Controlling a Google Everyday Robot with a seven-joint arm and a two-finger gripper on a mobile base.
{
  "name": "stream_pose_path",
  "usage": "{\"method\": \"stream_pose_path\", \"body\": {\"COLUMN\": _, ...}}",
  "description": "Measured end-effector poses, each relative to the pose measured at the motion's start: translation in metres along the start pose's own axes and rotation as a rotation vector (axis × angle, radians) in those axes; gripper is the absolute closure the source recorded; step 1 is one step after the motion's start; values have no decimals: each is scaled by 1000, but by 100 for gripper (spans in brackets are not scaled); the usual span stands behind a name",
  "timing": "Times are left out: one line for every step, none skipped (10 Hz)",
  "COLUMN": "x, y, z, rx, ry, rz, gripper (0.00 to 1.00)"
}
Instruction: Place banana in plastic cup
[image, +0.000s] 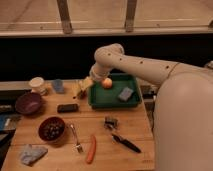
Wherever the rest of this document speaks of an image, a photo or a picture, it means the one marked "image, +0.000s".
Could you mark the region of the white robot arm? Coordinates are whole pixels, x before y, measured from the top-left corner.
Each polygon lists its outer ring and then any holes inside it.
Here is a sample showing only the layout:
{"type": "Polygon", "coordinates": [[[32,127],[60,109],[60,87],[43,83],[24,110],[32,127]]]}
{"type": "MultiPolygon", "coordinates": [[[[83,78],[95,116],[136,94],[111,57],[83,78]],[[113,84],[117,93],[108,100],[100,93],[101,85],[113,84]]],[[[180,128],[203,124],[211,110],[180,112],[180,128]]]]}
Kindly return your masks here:
{"type": "Polygon", "coordinates": [[[158,87],[155,171],[213,171],[213,69],[127,56],[120,44],[98,48],[91,81],[118,69],[158,87]]]}

